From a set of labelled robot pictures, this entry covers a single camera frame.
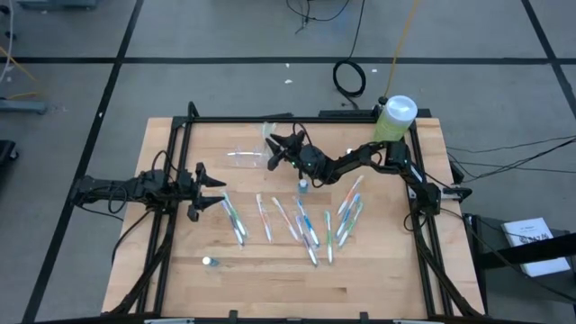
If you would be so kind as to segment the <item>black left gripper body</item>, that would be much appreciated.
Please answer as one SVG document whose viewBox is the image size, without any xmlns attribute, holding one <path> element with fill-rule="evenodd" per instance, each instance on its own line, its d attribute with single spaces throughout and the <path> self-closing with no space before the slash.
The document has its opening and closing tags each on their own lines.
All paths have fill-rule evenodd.
<svg viewBox="0 0 576 324">
<path fill-rule="evenodd" d="M 197 207 L 194 199 L 197 196 L 197 187 L 192 174 L 185 168 L 177 173 L 176 178 L 169 183 L 169 200 L 171 202 L 189 201 L 189 210 L 195 212 Z"/>
</svg>

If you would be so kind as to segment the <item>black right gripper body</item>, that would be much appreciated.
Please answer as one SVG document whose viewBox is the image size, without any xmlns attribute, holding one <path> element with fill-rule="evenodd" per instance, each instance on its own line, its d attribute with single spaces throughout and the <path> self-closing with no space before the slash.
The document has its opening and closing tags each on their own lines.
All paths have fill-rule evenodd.
<svg viewBox="0 0 576 324">
<path fill-rule="evenodd" d="M 299 132 L 301 146 L 291 150 L 292 165 L 298 169 L 298 177 L 307 176 L 312 182 L 315 180 L 325 183 L 327 181 L 328 158 L 322 150 L 314 146 L 307 132 Z"/>
</svg>

